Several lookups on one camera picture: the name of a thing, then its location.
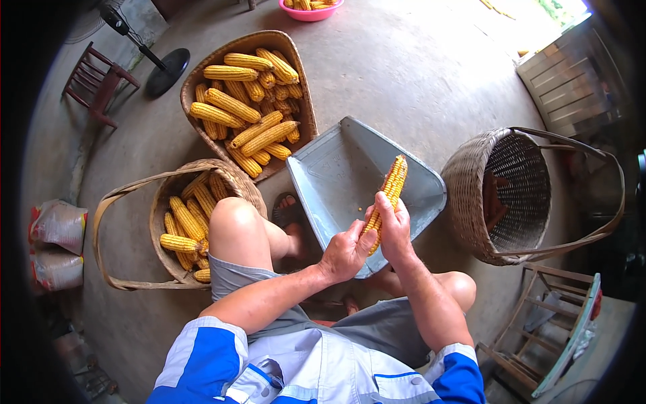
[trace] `pink plastic basin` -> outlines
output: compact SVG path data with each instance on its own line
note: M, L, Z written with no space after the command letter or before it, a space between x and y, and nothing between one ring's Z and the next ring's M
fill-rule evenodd
M297 19L299 21L321 21L322 19L331 17L337 11L337 8L343 4L343 1L344 0L339 0L332 7L312 11L293 10L292 8L285 6L285 0L278 0L278 5L293 19Z

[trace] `concrete floor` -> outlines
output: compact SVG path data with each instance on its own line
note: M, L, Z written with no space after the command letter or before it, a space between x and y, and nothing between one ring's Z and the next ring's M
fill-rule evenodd
M296 43L309 78L321 132L352 115L389 136L436 171L456 148L478 132L543 123L511 59L489 37L440 2L347 1L319 23L288 18L276 1L254 12L246 5L202 1L171 21L152 48L157 55L186 47L191 70L228 41L262 29L280 29ZM142 61L134 76L145 81L152 63ZM110 190L180 165L213 156L186 120L179 102L181 80L161 98L137 92L111 115L120 123L101 134L87 164L79 204L95 211ZM556 167L548 155L551 167ZM568 201L553 173L553 213L545 245L565 235ZM288 176L259 188L267 200ZM156 187L147 186L117 201L101 223L103 260L121 279L167 281L170 277L151 245L148 216ZM434 272L458 270L478 287L467 314L474 341L489 343L521 289L520 267L493 267L461 250L441 215L416 240ZM166 353L187 321L209 303L202 291L123 292L109 288L97 269L91 231L85 240L82 327L101 366L116 379L123 397L141 403L152 390ZM558 260L550 262L560 266Z

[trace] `woven bamboo basket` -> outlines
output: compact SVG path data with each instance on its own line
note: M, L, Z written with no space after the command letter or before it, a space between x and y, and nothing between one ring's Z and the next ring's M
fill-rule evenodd
M160 236L166 232L163 223L163 217L170 210L169 199L173 195L180 195L182 189L198 176L202 171L211 170L212 173L220 175L229 195L243 198L249 201L258 210L260 215L267 218L267 207L265 206L259 190L237 165L214 158L197 160L185 164L175 171L169 171L135 181L126 186L117 188L105 195L99 202L94 214L94 238L92 245L94 247L94 258L103 274L103 279L111 287L121 290L142 290L142 289L208 289L210 284L204 284L195 280L193 273L185 271L177 260L173 251L168 251L160 245ZM101 257L99 242L99 225L105 210L117 199L122 198L129 193L150 184L153 181L165 178L161 183L154 197L152 198L151 215L149 225L151 229L152 245L166 270L174 278L169 282L144 282L144 281L126 281L117 279L108 274Z
M291 38L282 31L266 30L258 31L249 35L240 37L234 41L229 42L223 47L215 50L212 54L208 55L204 60L198 64L193 71L186 77L182 90L180 92L180 101L184 113L188 118L191 125L195 128L197 133L202 137L204 142L213 150L218 158L226 161L235 162L229 156L224 143L221 140L211 140L211 138L204 131L204 126L201 120L193 118L189 111L191 104L195 102L195 87L200 83L205 83L210 87L211 80L204 78L203 70L209 65L223 65L224 55L230 52L255 54L257 48L266 48L268 50L279 50L289 64L296 69L300 77L300 85L303 90L303 98L296 100L300 108L300 113L296 114L297 120L300 122L298 130L300 132L300 140L295 144L286 142L284 145L288 147L292 153L301 147L305 146L310 140L318 136L317 122L314 118L314 108L312 108L312 99L309 95L309 87L307 86L307 78L303 64L296 50L296 45L292 42ZM285 167L285 162L277 158L272 158L269 165L263 166L262 173L253 179L253 182L261 181L276 171Z
M558 142L538 145L529 134ZM614 218L581 239L540 248L552 207L550 176L542 150L579 151L616 167L621 179L621 202ZM483 178L486 170L505 177L498 197L509 210L487 231L483 215ZM623 214L623 171L610 153L558 134L522 127L483 132L458 148L441 173L448 193L447 208L459 242L477 259L492 265L516 265L564 254L612 233Z

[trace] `blue and white shirt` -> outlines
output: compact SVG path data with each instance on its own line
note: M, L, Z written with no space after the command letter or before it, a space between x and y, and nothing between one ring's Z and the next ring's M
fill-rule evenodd
M215 317L186 324L147 403L484 403L472 347L453 344L424 374L318 328L263 337Z

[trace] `metal dustpan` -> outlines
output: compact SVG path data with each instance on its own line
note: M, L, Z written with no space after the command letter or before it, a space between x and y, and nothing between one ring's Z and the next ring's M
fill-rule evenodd
M401 199L410 213L411 240L446 205L442 178L399 145L347 116L287 159L287 168L309 223L324 250L335 234L364 220L366 208L398 154L408 161ZM387 261L381 247L368 257L356 278L367 278Z

